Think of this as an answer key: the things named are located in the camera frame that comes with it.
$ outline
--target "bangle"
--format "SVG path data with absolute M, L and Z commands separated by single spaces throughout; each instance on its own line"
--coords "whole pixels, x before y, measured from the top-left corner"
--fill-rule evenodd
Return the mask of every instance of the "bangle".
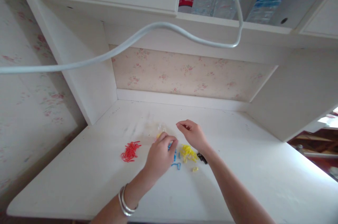
M 138 207 L 138 204 L 134 210 L 130 209 L 127 205 L 126 202 L 124 201 L 124 190 L 126 189 L 126 186 L 122 186 L 121 190 L 119 191 L 119 202 L 120 202 L 120 207 L 125 216 L 132 216 L 132 214 L 135 212 L 135 210 Z

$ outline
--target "floral wallpaper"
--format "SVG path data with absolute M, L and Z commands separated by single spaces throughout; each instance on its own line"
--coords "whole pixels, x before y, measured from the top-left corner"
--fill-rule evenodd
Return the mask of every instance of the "floral wallpaper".
M 121 89 L 249 102 L 271 65 L 130 47 L 112 58 Z
M 56 64 L 26 0 L 0 3 L 0 66 Z M 0 75 L 0 201 L 25 170 L 85 126 L 61 72 Z

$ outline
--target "black object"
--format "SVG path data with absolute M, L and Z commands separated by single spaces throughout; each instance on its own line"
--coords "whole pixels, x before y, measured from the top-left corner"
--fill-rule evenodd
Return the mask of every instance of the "black object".
M 205 164 L 208 164 L 207 160 L 204 158 L 204 156 L 201 153 L 197 153 L 198 158 L 204 162 Z

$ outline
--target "desk surface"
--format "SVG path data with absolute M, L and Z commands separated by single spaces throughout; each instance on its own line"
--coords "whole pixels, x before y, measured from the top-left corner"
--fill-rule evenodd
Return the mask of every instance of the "desk surface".
M 143 167 L 164 122 L 187 143 L 175 124 L 199 123 L 211 145 L 278 223 L 336 224 L 338 183 L 280 142 L 246 113 L 118 100 L 83 130 L 11 202 L 9 215 L 92 219 Z M 120 159 L 125 145 L 140 140 L 135 162 Z M 233 219 L 208 165 L 175 166 L 143 197 L 132 221 L 230 222 Z

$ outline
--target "rubber band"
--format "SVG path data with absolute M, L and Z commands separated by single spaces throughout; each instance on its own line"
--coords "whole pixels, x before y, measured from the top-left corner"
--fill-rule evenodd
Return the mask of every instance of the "rubber band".
M 142 145 L 139 145 L 140 141 L 135 141 L 135 142 L 130 142 L 128 143 L 125 147 L 126 147 L 126 150 L 124 151 L 124 153 L 122 153 L 120 155 L 121 159 L 125 162 L 133 162 L 135 160 L 133 160 L 134 158 L 137 158 L 137 155 L 136 155 L 136 149 L 138 149 L 140 146 Z

